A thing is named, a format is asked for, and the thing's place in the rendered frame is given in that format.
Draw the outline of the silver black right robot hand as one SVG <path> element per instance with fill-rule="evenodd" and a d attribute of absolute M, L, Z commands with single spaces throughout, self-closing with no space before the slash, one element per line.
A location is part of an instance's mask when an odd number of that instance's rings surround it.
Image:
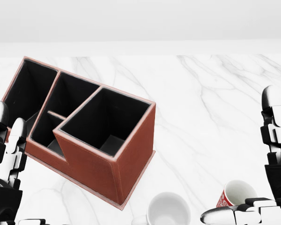
<path fill-rule="evenodd" d="M 200 220 L 206 225 L 281 225 L 281 99 L 274 86 L 262 92 L 260 128 L 263 143 L 269 146 L 266 176 L 274 199 L 245 198 L 232 203 L 223 193 L 223 206 L 204 212 Z"/>

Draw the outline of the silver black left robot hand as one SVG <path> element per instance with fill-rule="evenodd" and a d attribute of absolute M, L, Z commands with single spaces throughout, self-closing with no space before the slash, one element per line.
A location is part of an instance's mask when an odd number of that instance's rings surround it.
<path fill-rule="evenodd" d="M 0 101 L 0 225 L 48 225 L 45 219 L 23 219 L 15 223 L 22 191 L 19 172 L 26 165 L 26 121 L 17 118 L 12 129 L 7 128 L 8 107 Z"/>

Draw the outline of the red patterned mug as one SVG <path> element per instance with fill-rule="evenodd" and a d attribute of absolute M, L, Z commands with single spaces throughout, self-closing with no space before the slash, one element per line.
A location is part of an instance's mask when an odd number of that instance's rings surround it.
<path fill-rule="evenodd" d="M 243 180 L 231 180 L 224 186 L 216 207 L 235 206 L 245 202 L 247 198 L 257 198 L 256 190 Z"/>

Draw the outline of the red-brown desk caddy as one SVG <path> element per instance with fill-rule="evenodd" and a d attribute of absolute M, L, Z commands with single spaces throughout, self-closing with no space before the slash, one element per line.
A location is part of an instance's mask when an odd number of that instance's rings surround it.
<path fill-rule="evenodd" d="M 27 122 L 26 154 L 118 209 L 149 164 L 156 104 L 24 57 L 3 102 Z"/>

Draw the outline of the white mug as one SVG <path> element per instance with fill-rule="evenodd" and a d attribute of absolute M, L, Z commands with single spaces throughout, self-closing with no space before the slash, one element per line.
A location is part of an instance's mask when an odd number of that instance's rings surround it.
<path fill-rule="evenodd" d="M 146 214 L 136 217 L 131 225 L 190 225 L 187 202 L 178 194 L 163 192 L 149 203 Z"/>

